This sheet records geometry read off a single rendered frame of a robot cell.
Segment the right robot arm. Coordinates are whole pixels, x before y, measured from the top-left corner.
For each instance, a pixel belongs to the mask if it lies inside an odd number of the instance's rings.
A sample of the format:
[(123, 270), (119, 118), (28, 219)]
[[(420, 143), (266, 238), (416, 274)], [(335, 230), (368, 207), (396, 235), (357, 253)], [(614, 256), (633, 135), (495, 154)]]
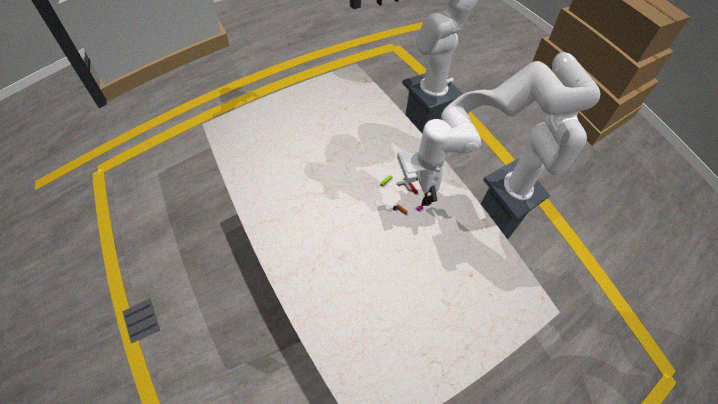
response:
[(444, 11), (425, 18), (416, 44), (422, 54), (429, 55), (425, 80), (420, 82), (420, 88), (426, 94), (435, 97), (447, 94), (447, 84), (454, 81), (453, 78), (447, 78), (458, 45), (457, 33), (463, 28), (477, 1), (450, 0)]

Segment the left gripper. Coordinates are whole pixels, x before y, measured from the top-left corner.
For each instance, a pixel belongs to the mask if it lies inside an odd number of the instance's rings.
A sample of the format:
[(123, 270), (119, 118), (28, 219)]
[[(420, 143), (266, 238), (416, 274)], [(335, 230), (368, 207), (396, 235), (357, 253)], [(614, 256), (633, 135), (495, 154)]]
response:
[[(442, 167), (440, 168), (440, 170), (441, 171), (439, 173), (436, 173), (435, 170), (429, 170), (429, 169), (426, 169), (425, 171), (416, 172), (416, 175), (417, 175), (416, 181), (419, 181), (422, 191), (424, 192), (424, 195), (425, 195), (425, 197), (422, 200), (422, 204), (421, 204), (422, 206), (425, 206), (425, 205), (429, 206), (430, 204), (432, 204), (431, 202), (437, 201), (436, 192), (439, 190), (441, 180), (442, 180)], [(428, 196), (427, 193), (430, 193), (430, 192), (431, 192), (431, 195)]]

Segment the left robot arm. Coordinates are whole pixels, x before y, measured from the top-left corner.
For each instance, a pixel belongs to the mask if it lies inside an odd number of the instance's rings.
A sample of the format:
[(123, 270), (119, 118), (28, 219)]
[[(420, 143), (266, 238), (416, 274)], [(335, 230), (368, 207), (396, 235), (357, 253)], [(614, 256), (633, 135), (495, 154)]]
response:
[(574, 56), (561, 52), (555, 56), (552, 70), (534, 61), (493, 90), (461, 95), (444, 109), (442, 120), (425, 124), (419, 152), (399, 151), (397, 159), (407, 183), (416, 182), (418, 171), (438, 173), (447, 152), (472, 153), (480, 148), (481, 138), (468, 115), (470, 111), (488, 105), (515, 116), (536, 101), (547, 113), (546, 123), (531, 130), (514, 171), (504, 179), (511, 197), (527, 200), (545, 168), (552, 175), (562, 174), (583, 149), (587, 135), (577, 114), (592, 108), (599, 99), (600, 90), (593, 79)]

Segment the lime green rod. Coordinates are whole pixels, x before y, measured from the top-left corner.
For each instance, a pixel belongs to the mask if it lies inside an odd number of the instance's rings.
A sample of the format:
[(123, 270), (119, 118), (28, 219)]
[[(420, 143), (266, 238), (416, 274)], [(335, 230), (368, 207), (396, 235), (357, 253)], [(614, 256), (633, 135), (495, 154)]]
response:
[(393, 176), (391, 176), (391, 175), (388, 176), (384, 181), (382, 181), (382, 182), (380, 183), (380, 185), (383, 187), (388, 181), (390, 181), (390, 180), (392, 179), (392, 177), (393, 177)]

